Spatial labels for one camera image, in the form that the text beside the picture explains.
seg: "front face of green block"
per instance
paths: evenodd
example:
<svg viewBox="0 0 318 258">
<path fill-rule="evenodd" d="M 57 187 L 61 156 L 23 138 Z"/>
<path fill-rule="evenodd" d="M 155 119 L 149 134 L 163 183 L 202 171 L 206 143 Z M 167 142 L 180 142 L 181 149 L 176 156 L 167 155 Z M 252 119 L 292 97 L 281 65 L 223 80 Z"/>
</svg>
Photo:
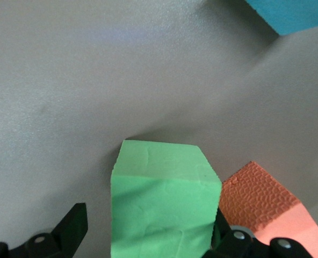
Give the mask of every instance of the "front face of green block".
<svg viewBox="0 0 318 258">
<path fill-rule="evenodd" d="M 220 190 L 214 182 L 112 177 L 112 257 L 201 257 Z"/>
<path fill-rule="evenodd" d="M 221 181 L 196 146 L 124 141 L 111 178 L 112 258 L 198 258 Z"/>
</svg>

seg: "gray surface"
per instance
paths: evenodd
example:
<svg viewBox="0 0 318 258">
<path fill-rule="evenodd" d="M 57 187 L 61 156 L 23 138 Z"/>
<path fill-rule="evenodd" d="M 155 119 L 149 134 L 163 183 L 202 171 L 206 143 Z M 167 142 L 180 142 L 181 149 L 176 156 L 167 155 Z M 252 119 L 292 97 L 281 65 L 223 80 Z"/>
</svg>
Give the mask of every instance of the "gray surface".
<svg viewBox="0 0 318 258">
<path fill-rule="evenodd" d="M 0 240 L 87 202 L 76 257 L 109 257 L 125 138 L 257 161 L 318 222 L 318 28 L 278 38 L 239 1 L 0 1 Z"/>
</svg>

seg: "textured red surface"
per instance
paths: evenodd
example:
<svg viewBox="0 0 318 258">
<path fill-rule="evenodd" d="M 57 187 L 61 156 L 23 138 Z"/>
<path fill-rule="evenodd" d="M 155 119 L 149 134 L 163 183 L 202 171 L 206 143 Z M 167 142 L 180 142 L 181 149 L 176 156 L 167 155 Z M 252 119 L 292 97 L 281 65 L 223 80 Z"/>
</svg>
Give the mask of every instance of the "textured red surface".
<svg viewBox="0 0 318 258">
<path fill-rule="evenodd" d="M 222 184 L 219 207 L 231 225 L 254 233 L 300 201 L 256 162 L 250 162 Z"/>
</svg>

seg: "smooth salmon block face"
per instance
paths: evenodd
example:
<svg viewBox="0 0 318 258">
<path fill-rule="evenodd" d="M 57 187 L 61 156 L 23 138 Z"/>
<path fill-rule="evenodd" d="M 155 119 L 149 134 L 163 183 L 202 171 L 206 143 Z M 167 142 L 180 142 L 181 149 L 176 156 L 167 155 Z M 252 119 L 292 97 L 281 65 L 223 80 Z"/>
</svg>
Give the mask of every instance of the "smooth salmon block face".
<svg viewBox="0 0 318 258">
<path fill-rule="evenodd" d="M 318 257 L 318 226 L 296 196 L 256 162 L 222 184 L 220 210 L 230 225 L 251 229 L 268 245 L 276 237 L 300 242 Z"/>
</svg>

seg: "top face of green block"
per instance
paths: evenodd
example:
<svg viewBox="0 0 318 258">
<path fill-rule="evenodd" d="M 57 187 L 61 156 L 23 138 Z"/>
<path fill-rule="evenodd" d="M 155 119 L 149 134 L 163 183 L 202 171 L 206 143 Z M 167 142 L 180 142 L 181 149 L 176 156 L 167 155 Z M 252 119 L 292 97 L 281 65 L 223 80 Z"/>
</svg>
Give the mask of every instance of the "top face of green block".
<svg viewBox="0 0 318 258">
<path fill-rule="evenodd" d="M 220 182 L 199 147 L 151 141 L 123 141 L 113 176 Z"/>
</svg>

